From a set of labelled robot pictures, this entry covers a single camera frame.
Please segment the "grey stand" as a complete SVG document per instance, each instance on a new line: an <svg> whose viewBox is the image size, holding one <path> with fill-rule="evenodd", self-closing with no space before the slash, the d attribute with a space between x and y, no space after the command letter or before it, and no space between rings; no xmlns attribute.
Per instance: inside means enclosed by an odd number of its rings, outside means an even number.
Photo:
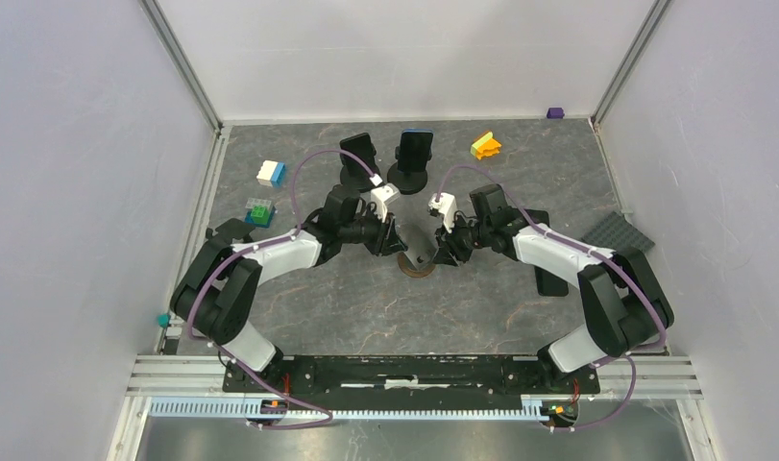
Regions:
<svg viewBox="0 0 779 461"><path fill-rule="evenodd" d="M432 238L416 224L402 224L398 234L405 249L398 254L401 271L411 278L425 278L430 275L435 264L433 259L437 248Z"/></svg>

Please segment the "black round base phone stand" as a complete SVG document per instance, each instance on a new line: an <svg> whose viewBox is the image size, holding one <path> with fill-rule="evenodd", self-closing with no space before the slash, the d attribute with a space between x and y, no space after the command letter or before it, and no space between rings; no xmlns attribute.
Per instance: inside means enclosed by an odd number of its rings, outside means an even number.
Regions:
<svg viewBox="0 0 779 461"><path fill-rule="evenodd" d="M396 161L389 169L387 180L402 195L413 195L422 191L428 182L427 161Z"/></svg>

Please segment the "teal edged black phone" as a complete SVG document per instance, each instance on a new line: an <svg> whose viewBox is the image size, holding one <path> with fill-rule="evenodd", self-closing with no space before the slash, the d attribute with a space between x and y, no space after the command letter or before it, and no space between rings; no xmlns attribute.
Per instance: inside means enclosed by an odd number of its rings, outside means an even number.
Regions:
<svg viewBox="0 0 779 461"><path fill-rule="evenodd" d="M359 133L342 139L339 142L339 148L358 157L373 173L378 172L376 163L377 150L368 133ZM360 163L353 158L345 155L341 155L340 158L343 164L343 171L349 175L361 175L365 172Z"/></svg>

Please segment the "blue edged black phone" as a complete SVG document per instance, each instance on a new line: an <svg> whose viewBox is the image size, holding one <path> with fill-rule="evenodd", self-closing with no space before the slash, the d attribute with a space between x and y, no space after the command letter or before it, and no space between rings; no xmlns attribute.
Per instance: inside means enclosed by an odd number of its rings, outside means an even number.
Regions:
<svg viewBox="0 0 779 461"><path fill-rule="evenodd" d="M396 152L398 169L403 173L421 173L431 158L434 133L431 130L404 130Z"/></svg>

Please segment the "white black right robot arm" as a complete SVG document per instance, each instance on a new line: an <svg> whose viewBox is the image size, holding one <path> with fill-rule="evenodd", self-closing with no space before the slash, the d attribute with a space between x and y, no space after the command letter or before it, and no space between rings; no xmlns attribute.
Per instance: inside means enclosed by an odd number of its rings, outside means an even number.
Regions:
<svg viewBox="0 0 779 461"><path fill-rule="evenodd" d="M490 249L532 266L542 296L579 292L583 325L537 353L536 377L544 389L560 392L584 366L625 356L649 341L665 342L674 314L644 252L568 238L550 227L545 212L510 205L496 183L472 191L470 200L472 217L458 210L451 194L430 198L429 212L442 220L435 263L459 266L473 252Z"/></svg>

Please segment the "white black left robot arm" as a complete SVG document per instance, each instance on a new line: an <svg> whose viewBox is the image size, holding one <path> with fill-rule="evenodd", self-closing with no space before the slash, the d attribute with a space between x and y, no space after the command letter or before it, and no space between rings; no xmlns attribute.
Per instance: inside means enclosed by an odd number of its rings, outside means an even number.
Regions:
<svg viewBox="0 0 779 461"><path fill-rule="evenodd" d="M390 204L400 196L392 184L362 195L338 184L322 207L286 234L255 242L251 225L238 219L216 232L191 262L170 301L171 311L247 367L247 379L260 391L283 379L281 352L252 324L257 288L294 271L320 266L345 244L363 245L372 255L405 250Z"/></svg>

